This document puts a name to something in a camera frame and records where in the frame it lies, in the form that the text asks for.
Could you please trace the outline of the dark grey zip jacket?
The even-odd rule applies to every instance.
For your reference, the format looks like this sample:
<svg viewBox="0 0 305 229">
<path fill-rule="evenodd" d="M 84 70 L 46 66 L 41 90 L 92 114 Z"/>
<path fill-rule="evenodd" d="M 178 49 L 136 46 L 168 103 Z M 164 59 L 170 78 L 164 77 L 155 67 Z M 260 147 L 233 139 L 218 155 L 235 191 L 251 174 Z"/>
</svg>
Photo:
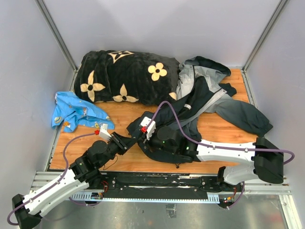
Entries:
<svg viewBox="0 0 305 229">
<path fill-rule="evenodd" d="M 143 117 L 152 118 L 156 129 L 167 126 L 178 130 L 184 137 L 198 143 L 201 134 L 197 129 L 198 117 L 202 113 L 216 113 L 222 119 L 240 129 L 263 137 L 272 129 L 269 119 L 253 105 L 233 99 L 236 89 L 222 80 L 231 75 L 228 67 L 196 56 L 179 65 L 179 79 L 176 87 L 176 101 L 171 107 L 164 107 L 158 114 L 143 113 Z M 138 139 L 145 135 L 140 130 L 139 117 L 127 130 L 131 137 Z"/>
</svg>

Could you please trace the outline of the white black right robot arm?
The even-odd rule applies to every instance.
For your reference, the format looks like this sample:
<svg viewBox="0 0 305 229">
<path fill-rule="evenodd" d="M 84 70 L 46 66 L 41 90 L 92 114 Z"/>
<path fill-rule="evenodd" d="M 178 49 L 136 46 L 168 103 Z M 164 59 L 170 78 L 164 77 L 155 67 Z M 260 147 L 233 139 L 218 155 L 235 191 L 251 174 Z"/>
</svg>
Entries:
<svg viewBox="0 0 305 229">
<path fill-rule="evenodd" d="M 253 143 L 217 143 L 203 139 L 198 144 L 184 137 L 180 131 L 163 126 L 150 138 L 140 139 L 138 146 L 147 157 L 163 163 L 236 163 L 236 166 L 218 169 L 216 186 L 222 191 L 253 179 L 271 184 L 282 184 L 284 181 L 284 154 L 263 137 L 258 137 Z"/>
</svg>

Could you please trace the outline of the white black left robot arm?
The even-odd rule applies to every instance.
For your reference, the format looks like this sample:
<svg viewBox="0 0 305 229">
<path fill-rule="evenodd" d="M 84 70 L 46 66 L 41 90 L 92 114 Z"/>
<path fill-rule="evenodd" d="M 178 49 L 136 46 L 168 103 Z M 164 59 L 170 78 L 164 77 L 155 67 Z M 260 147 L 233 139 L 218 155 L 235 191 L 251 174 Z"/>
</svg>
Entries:
<svg viewBox="0 0 305 229">
<path fill-rule="evenodd" d="M 19 228 L 32 229 L 55 206 L 73 194 L 88 187 L 98 188 L 102 184 L 99 169 L 117 154 L 126 153 L 136 142 L 136 137 L 124 137 L 116 132 L 110 135 L 107 142 L 95 141 L 81 157 L 72 164 L 67 163 L 65 170 L 57 178 L 30 194 L 15 195 L 12 198 L 13 210 L 7 218 L 8 223 L 13 225 L 10 218 L 15 216 Z"/>
</svg>

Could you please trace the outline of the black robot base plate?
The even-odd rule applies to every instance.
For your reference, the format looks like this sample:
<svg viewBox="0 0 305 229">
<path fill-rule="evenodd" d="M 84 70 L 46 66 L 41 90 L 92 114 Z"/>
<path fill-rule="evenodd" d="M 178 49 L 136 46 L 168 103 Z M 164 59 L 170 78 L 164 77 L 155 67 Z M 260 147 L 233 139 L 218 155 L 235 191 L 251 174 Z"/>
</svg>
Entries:
<svg viewBox="0 0 305 229">
<path fill-rule="evenodd" d="M 85 188 L 88 201 L 123 199 L 130 201 L 206 201 L 209 193 L 235 194 L 242 185 L 218 181 L 217 176 L 203 174 L 103 172 Z"/>
</svg>

